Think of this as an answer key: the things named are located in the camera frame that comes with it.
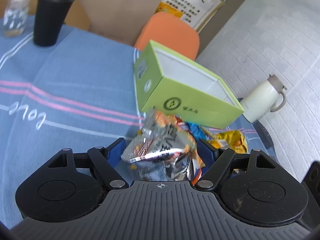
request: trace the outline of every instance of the black logo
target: black logo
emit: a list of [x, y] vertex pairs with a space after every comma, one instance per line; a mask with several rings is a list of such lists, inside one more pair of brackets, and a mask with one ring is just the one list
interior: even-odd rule
[[174, 110], [177, 109], [181, 105], [180, 98], [169, 98], [167, 101], [164, 102], [163, 107], [167, 110]]

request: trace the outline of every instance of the orange cushion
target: orange cushion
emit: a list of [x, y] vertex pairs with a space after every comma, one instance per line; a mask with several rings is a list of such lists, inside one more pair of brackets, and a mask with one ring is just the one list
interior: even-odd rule
[[154, 40], [195, 60], [199, 50], [199, 35], [178, 17], [158, 12], [154, 14], [138, 37], [135, 48], [144, 50], [150, 40]]

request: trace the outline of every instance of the wall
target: wall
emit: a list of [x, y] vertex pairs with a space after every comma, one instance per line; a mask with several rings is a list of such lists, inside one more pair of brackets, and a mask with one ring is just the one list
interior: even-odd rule
[[245, 0], [227, 0], [199, 33], [201, 53]]
[[275, 73], [288, 103], [265, 115], [284, 168], [302, 180], [320, 160], [320, 0], [246, 0], [197, 61], [238, 97]]

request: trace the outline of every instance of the gray ribbed surface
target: gray ribbed surface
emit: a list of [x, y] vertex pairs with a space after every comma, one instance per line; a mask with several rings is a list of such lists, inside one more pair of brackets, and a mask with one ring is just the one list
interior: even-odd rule
[[64, 223], [27, 218], [12, 231], [23, 240], [298, 240], [309, 233], [297, 223], [276, 228], [247, 225], [227, 214], [214, 194], [196, 191], [186, 181], [163, 182], [163, 188], [158, 184], [136, 181], [128, 189], [111, 191], [100, 207], [82, 218]]

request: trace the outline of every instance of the pink stripe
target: pink stripe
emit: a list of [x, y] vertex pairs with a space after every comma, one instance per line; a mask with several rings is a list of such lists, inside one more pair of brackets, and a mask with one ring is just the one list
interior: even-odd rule
[[98, 120], [116, 122], [116, 123], [121, 123], [121, 124], [126, 124], [126, 125], [139, 126], [139, 123], [128, 122], [128, 121], [124, 121], [124, 120], [120, 120], [120, 119], [116, 119], [116, 118], [110, 118], [110, 117], [106, 117], [106, 116], [102, 116], [102, 115], [97, 115], [97, 114], [91, 114], [91, 113], [84, 112], [81, 110], [73, 109], [71, 107], [66, 107], [66, 106], [55, 104], [55, 103], [50, 103], [48, 101], [45, 101], [45, 100], [31, 94], [27, 90], [14, 90], [14, 89], [0, 87], [0, 92], [6, 93], [6, 94], [12, 94], [12, 95], [26, 95], [27, 97], [33, 99], [34, 101], [37, 101], [38, 103], [40, 103], [42, 105], [45, 105], [45, 106], [48, 106], [48, 107], [51, 107], [54, 109], [58, 109], [61, 111], [70, 112], [73, 114], [79, 114], [79, 115], [91, 117], [91, 118], [98, 119]]
[[48, 97], [48, 98], [53, 99], [55, 101], [71, 104], [71, 105], [74, 105], [74, 106], [79, 106], [79, 107], [82, 107], [82, 108], [86, 108], [86, 109], [97, 111], [97, 112], [104, 113], [104, 114], [113, 114], [113, 115], [117, 115], [117, 116], [121, 116], [121, 117], [125, 117], [125, 118], [130, 118], [130, 119], [141, 119], [141, 120], [144, 120], [143, 117], [138, 117], [138, 116], [131, 115], [131, 114], [124, 114], [124, 113], [120, 113], [120, 112], [117, 112], [117, 111], [103, 109], [103, 108], [100, 108], [100, 107], [90, 106], [90, 105], [87, 105], [87, 104], [84, 104], [84, 103], [80, 103], [80, 102], [77, 102], [77, 101], [73, 101], [73, 100], [70, 100], [70, 99], [67, 99], [67, 98], [56, 97], [56, 96], [50, 95], [47, 92], [45, 92], [45, 91], [33, 86], [32, 84], [26, 83], [26, 82], [13, 82], [13, 81], [0, 80], [0, 85], [15, 86], [15, 87], [26, 87], [26, 88], [31, 89], [33, 92], [35, 92], [35, 93], [37, 93], [39, 95]]

